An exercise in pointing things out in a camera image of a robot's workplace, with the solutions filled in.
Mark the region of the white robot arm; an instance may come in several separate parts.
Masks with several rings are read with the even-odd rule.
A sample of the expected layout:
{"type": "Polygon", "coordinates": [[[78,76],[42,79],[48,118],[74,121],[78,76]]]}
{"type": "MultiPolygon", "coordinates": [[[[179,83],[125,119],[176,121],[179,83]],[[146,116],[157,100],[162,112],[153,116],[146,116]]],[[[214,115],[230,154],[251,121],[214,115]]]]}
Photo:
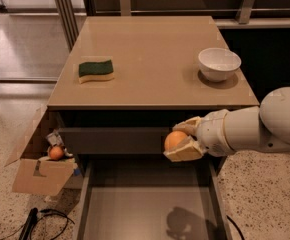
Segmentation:
{"type": "Polygon", "coordinates": [[[225,157],[242,150],[290,152],[290,87],[270,92],[258,106],[183,121],[172,128],[164,146],[164,155],[173,162],[206,154],[225,157]]]}

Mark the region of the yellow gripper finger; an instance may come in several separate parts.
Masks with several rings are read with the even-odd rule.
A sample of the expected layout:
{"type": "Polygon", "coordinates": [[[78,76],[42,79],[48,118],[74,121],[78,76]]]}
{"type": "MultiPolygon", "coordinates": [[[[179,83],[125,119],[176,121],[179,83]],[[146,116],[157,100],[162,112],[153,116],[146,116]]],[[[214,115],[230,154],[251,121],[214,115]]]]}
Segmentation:
{"type": "Polygon", "coordinates": [[[172,130],[183,132],[186,135],[195,136],[200,123],[201,118],[196,116],[176,124],[172,130]]]}
{"type": "Polygon", "coordinates": [[[204,155],[204,149],[191,136],[181,141],[176,147],[163,154],[172,162],[192,161],[201,159],[204,155]]]}

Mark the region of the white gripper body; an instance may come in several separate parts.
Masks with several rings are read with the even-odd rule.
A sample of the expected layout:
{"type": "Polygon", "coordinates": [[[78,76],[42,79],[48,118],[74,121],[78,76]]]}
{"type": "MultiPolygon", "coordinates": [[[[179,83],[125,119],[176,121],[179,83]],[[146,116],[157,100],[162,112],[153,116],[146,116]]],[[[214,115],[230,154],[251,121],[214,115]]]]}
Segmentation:
{"type": "Polygon", "coordinates": [[[196,130],[196,138],[204,154],[224,157],[234,153],[225,136],[225,116],[228,113],[228,110],[223,109],[210,112],[201,118],[196,130]]]}

